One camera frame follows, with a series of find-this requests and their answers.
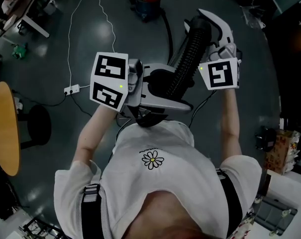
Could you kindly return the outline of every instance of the power strip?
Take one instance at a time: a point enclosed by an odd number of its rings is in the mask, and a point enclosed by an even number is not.
[[[76,85],[72,85],[70,87],[67,87],[64,89],[64,94],[66,96],[70,95],[70,94],[75,94],[78,93],[80,91],[80,85],[76,84]]]

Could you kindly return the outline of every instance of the forearm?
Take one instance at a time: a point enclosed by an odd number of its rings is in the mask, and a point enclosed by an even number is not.
[[[90,165],[90,160],[105,132],[116,116],[116,111],[100,105],[80,133],[73,161]]]
[[[223,160],[234,155],[242,154],[239,144],[239,135],[240,122],[235,90],[225,90],[223,93],[223,112],[221,120]]]

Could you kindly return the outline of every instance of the bare skin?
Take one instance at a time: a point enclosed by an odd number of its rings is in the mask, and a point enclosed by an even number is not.
[[[223,91],[221,141],[223,160],[241,155],[239,144],[239,114],[235,90]],[[116,112],[99,106],[82,130],[73,161],[79,160],[90,166],[90,160]],[[204,234],[190,217],[177,197],[167,191],[147,195],[143,206],[127,228],[123,239],[215,239]]]

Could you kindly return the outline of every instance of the neck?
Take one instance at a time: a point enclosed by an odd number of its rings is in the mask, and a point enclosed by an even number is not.
[[[147,195],[123,239],[202,238],[199,226],[177,197],[167,191]]]

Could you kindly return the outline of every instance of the cardboard box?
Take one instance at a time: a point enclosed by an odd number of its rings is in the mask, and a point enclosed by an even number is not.
[[[266,153],[264,168],[283,175],[298,153],[300,136],[297,131],[277,130],[275,145]]]

